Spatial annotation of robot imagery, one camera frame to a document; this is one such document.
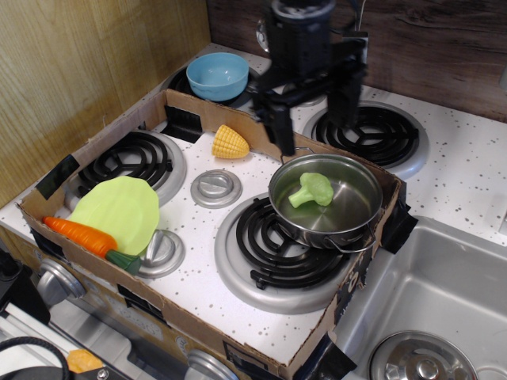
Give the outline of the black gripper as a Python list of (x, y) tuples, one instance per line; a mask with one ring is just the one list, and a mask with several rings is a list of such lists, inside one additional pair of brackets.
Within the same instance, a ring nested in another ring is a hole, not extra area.
[(251, 84), (253, 109), (266, 115), (271, 143), (284, 156), (295, 153), (290, 109), (327, 95), (330, 121), (336, 127), (355, 123), (366, 70), (365, 39), (333, 43), (330, 11), (268, 11), (268, 70)]

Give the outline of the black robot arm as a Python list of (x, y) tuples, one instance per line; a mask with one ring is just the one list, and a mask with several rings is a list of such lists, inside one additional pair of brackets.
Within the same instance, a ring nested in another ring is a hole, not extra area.
[(338, 127), (356, 122), (366, 71), (362, 39), (332, 43), (334, 1), (271, 1), (265, 35), (271, 63), (248, 85), (256, 120), (282, 155), (295, 153), (292, 108), (325, 95)]

